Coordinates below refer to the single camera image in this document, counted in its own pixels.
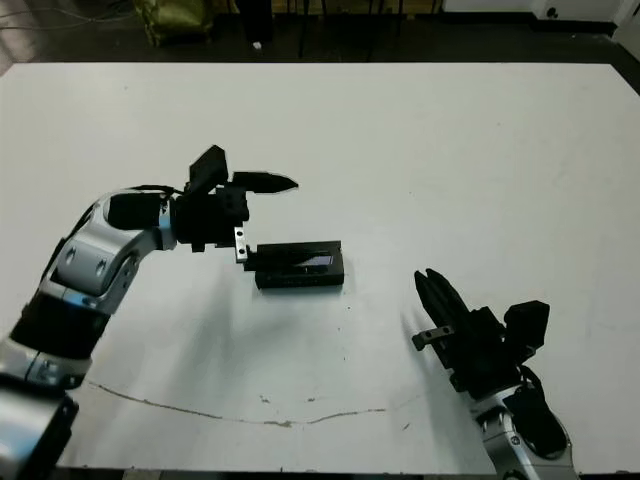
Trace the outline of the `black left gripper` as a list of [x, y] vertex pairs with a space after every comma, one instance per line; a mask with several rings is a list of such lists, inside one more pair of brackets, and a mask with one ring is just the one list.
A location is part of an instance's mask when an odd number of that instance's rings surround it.
[[276, 194], [299, 184], [283, 175], [259, 171], [235, 172], [232, 184], [211, 193], [179, 196], [174, 201], [174, 236], [194, 253], [204, 252], [207, 245], [233, 248], [236, 262], [245, 264], [250, 252], [243, 227], [249, 220], [247, 191]]

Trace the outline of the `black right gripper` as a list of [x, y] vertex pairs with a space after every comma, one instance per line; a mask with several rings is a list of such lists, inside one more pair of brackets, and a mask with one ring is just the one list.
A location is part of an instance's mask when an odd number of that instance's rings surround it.
[[452, 371], [454, 389], [483, 399], [520, 383], [519, 368], [507, 352], [506, 328], [488, 307], [470, 311], [457, 290], [436, 271], [415, 271], [420, 302], [436, 325], [412, 336], [416, 350], [432, 346]]

